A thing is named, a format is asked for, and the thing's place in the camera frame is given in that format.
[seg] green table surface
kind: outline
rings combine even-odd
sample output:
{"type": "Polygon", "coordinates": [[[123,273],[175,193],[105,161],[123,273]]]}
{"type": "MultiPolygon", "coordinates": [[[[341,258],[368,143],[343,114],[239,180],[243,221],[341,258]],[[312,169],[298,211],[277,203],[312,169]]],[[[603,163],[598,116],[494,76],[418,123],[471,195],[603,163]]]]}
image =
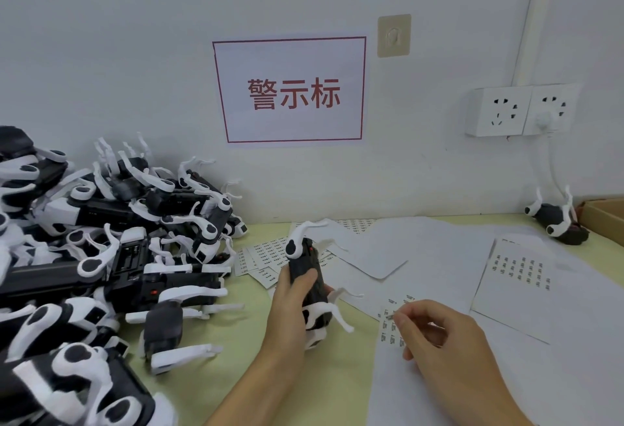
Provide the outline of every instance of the green table surface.
{"type": "MultiPolygon", "coordinates": [[[[521,214],[435,217],[458,225],[535,225],[521,214]]],[[[254,246],[288,235],[290,224],[249,226],[249,233],[235,241],[236,249],[254,246]]],[[[592,233],[579,247],[569,247],[599,272],[624,286],[624,247],[592,233]]],[[[143,359],[130,354],[129,362],[147,388],[163,392],[180,415],[180,426],[201,425],[243,375],[260,348],[271,300],[250,276],[230,277],[229,295],[220,303],[245,303],[245,310],[221,312],[209,320],[187,319],[181,347],[197,343],[223,346],[214,359],[194,360],[168,373],[152,377],[143,359]]],[[[340,302],[344,319],[355,328],[347,334],[337,323],[328,336],[306,353],[306,364],[296,387],[280,408],[275,425],[365,425],[372,382],[372,365],[378,322],[340,302]]],[[[125,324],[121,336],[136,350],[140,325],[125,324]]]]}

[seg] person's left hand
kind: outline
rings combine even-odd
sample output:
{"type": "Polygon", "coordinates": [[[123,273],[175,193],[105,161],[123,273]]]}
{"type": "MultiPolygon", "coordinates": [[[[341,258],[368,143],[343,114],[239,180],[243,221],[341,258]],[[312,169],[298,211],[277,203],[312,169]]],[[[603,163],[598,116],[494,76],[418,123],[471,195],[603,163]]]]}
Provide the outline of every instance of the person's left hand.
{"type": "MultiPolygon", "coordinates": [[[[279,368],[292,375],[292,380],[303,367],[306,345],[306,326],[301,305],[316,281],[316,270],[311,268],[305,275],[290,284],[288,265],[282,267],[273,295],[273,304],[266,322],[265,338],[259,357],[272,359],[279,368]]],[[[325,285],[329,294],[332,288],[325,285]]]]}

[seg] hand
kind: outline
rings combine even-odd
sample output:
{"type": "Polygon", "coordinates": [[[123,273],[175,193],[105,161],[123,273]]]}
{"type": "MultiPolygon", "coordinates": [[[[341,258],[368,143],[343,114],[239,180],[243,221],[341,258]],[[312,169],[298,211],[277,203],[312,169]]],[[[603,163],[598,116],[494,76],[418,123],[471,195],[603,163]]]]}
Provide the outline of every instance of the hand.
{"type": "MultiPolygon", "coordinates": [[[[273,304],[266,322],[265,338],[258,356],[270,359],[278,368],[288,372],[294,382],[303,367],[303,352],[306,344],[306,326],[301,305],[316,281],[315,269],[297,277],[290,284],[288,265],[282,267],[273,295],[273,304]]],[[[328,293],[332,288],[325,285],[328,293]]]]}
{"type": "Polygon", "coordinates": [[[501,376],[477,322],[444,304],[404,304],[394,322],[427,388],[459,425],[531,425],[501,376]]]}

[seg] red chinese characters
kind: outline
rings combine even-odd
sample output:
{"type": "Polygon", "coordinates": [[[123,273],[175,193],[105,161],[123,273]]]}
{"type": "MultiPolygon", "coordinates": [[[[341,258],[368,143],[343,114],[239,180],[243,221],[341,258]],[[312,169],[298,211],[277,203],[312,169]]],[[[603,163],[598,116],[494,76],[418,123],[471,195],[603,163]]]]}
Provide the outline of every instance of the red chinese characters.
{"type": "MultiPolygon", "coordinates": [[[[254,109],[275,109],[275,98],[277,92],[274,89],[275,81],[265,80],[249,80],[250,97],[253,98],[254,109]]],[[[310,92],[310,87],[306,85],[305,80],[284,80],[282,81],[283,87],[280,88],[280,93],[283,93],[283,99],[281,106],[285,107],[288,104],[289,109],[296,109],[297,107],[304,107],[310,104],[319,109],[321,106],[326,108],[332,108],[334,105],[340,105],[340,98],[338,91],[337,79],[323,80],[321,83],[320,78],[316,78],[315,82],[311,84],[312,92],[309,95],[309,101],[306,94],[310,92]]]]}
{"type": "Polygon", "coordinates": [[[260,109],[275,109],[275,97],[277,92],[273,88],[277,82],[269,80],[249,80],[247,88],[251,93],[249,96],[253,98],[253,108],[258,111],[260,109]]]}

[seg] sign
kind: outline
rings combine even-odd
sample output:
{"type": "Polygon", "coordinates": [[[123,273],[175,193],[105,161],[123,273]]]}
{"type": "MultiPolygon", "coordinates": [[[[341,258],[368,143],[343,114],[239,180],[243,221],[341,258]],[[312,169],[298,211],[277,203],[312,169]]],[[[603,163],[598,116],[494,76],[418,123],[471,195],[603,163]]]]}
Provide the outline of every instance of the sign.
{"type": "Polygon", "coordinates": [[[212,45],[228,143],[362,140],[365,36],[212,45]]]}

